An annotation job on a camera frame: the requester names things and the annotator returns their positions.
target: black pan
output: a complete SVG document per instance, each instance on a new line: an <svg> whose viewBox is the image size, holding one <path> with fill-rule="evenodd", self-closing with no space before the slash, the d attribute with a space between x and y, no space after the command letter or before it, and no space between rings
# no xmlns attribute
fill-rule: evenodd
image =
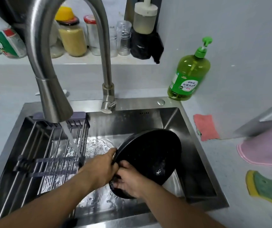
<svg viewBox="0 0 272 228"><path fill-rule="evenodd" d="M126 160L139 173L162 185L176 169L180 154L180 139L174 132L153 129L128 137L116 151L113 163ZM118 178L120 176L115 175L109 182L112 192L121 198L133 199L123 190L114 188L113 183Z"/></svg>

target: pink dishcloth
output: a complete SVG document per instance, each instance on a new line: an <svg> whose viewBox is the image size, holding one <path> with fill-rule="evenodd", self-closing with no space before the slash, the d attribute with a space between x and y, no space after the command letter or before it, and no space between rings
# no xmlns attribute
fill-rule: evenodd
<svg viewBox="0 0 272 228"><path fill-rule="evenodd" d="M215 129L212 115L195 114L193 116L196 128L201 133L201 140L204 142L208 139L219 139Z"/></svg>

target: faucet spout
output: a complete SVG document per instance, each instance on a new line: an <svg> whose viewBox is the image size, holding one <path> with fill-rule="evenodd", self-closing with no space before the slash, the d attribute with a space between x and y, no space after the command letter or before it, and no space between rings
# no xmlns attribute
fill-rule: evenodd
<svg viewBox="0 0 272 228"><path fill-rule="evenodd" d="M68 120L73 114L64 95L51 62L49 35L52 21L58 8L65 0L33 0L29 7L26 25L27 54L38 83L44 117L52 123ZM104 83L101 110L110 113L109 105L114 102L109 49L109 24L101 0L85 0L91 8L98 28Z"/></svg>

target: white soap dispenser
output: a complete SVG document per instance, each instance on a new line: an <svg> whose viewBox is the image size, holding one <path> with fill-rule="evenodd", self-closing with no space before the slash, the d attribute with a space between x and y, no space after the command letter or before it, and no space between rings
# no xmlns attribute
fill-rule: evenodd
<svg viewBox="0 0 272 228"><path fill-rule="evenodd" d="M137 33L150 34L153 32L158 7L151 4L151 0L137 2L135 4L135 15L133 28Z"/></svg>

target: shelf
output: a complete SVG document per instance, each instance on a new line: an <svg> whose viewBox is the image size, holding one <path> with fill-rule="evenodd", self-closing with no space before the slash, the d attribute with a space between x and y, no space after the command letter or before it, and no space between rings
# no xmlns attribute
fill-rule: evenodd
<svg viewBox="0 0 272 228"><path fill-rule="evenodd" d="M61 57L52 59L54 65L66 65L66 64L101 64L101 56L94 56L89 51L83 57L72 57L67 53ZM115 65L156 65L153 58L147 60L141 60L134 58L131 54L129 56L120 56L111 58L111 64ZM23 57L20 59L11 59L0 55L0 65L30 65L28 57Z"/></svg>

